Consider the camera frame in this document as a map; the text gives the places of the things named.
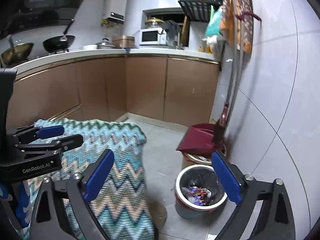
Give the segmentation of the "blue white gloved left hand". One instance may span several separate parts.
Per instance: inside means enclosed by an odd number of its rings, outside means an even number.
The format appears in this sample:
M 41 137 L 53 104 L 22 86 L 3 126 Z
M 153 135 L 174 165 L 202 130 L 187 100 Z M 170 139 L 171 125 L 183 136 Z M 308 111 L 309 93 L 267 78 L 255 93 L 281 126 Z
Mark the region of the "blue white gloved left hand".
M 7 218 L 16 230 L 29 226 L 32 207 L 27 180 L 13 184 L 1 183 L 1 202 Z

